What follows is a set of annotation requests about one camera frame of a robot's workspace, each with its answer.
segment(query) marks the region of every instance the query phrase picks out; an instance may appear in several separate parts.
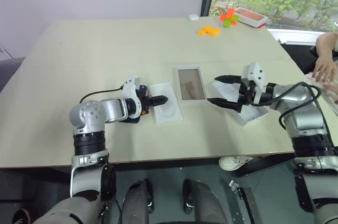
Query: black floor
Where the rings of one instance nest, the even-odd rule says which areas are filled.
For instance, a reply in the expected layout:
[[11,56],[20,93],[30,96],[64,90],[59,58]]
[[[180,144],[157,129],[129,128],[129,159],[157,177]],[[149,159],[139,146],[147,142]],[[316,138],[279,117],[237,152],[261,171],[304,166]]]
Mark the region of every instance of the black floor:
[[[214,191],[230,224],[239,214],[244,218],[243,223],[250,223],[244,202],[229,190],[231,179],[253,189],[264,223],[314,223],[313,215],[304,212],[298,205],[290,163],[240,179],[234,178],[218,165],[117,172],[116,199],[120,205],[128,188],[145,178],[151,179],[154,185],[155,211],[150,215],[151,223],[194,220],[193,214],[186,215],[182,210],[182,185],[186,178],[201,180]],[[0,188],[0,199],[33,199],[24,204],[0,204],[0,223],[11,223],[13,213],[22,206],[28,208],[33,218],[36,218],[69,196],[67,184],[41,182],[4,171],[0,171]],[[237,202],[239,212],[233,211],[233,200]],[[111,219],[110,223],[117,223],[117,218]]]

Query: green toy block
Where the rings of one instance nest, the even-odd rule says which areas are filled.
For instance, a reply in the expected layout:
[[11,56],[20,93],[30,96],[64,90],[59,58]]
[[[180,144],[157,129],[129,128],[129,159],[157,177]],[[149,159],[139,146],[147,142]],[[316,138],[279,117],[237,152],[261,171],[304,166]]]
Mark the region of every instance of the green toy block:
[[223,27],[230,27],[231,26],[231,19],[225,19]]
[[239,20],[239,15],[234,15],[231,19],[232,22],[237,22]]

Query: table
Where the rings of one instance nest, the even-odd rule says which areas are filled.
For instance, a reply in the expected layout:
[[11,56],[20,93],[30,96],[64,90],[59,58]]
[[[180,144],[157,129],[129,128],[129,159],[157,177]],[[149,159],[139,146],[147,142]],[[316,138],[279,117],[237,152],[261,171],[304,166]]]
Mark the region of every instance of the table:
[[[85,94],[113,89],[136,74],[141,83],[171,81],[180,95],[175,68],[199,66],[207,97],[212,81],[241,74],[258,61],[268,82],[292,84],[305,77],[267,29],[243,24],[219,36],[199,36],[204,26],[221,26],[217,18],[56,21],[43,33],[0,94],[0,167],[71,164],[74,153],[69,111]],[[120,97],[120,92],[94,96]],[[320,100],[335,145],[337,117]],[[240,126],[228,110],[210,103],[180,102],[182,122],[156,125],[154,114],[138,124],[106,125],[110,162],[175,160],[231,155],[292,152],[279,126],[279,113]]]

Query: yellow toy block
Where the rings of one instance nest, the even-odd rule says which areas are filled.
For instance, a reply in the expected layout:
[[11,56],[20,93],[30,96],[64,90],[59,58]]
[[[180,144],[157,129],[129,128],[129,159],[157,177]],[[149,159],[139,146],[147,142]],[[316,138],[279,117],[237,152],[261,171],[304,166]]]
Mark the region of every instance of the yellow toy block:
[[199,35],[205,35],[206,31],[204,29],[201,29],[201,30],[198,31],[198,34]]
[[202,28],[201,30],[199,30],[198,34],[199,35],[205,35],[206,33],[208,33],[210,36],[217,36],[220,32],[221,32],[221,30],[218,29],[218,28],[206,26],[206,27]]

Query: robotic arm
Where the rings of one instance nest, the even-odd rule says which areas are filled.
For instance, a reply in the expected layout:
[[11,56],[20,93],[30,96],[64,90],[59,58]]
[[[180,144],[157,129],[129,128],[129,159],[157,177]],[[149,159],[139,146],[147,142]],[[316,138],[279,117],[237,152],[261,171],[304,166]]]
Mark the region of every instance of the robotic arm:
[[317,102],[320,90],[305,82],[289,86],[269,83],[264,87],[265,74],[258,63],[245,67],[242,76],[219,76],[215,80],[239,83],[239,97],[238,102],[210,98],[211,103],[239,113],[242,105],[269,106],[281,113],[279,122],[295,151],[301,207],[315,214],[317,224],[338,223],[338,151]]
[[137,123],[149,113],[150,106],[165,104],[165,96],[146,96],[147,87],[137,76],[122,86],[123,97],[86,101],[72,108],[74,151],[70,198],[56,204],[35,224],[99,223],[108,209],[107,202],[116,191],[115,173],[109,165],[105,146],[105,124]]

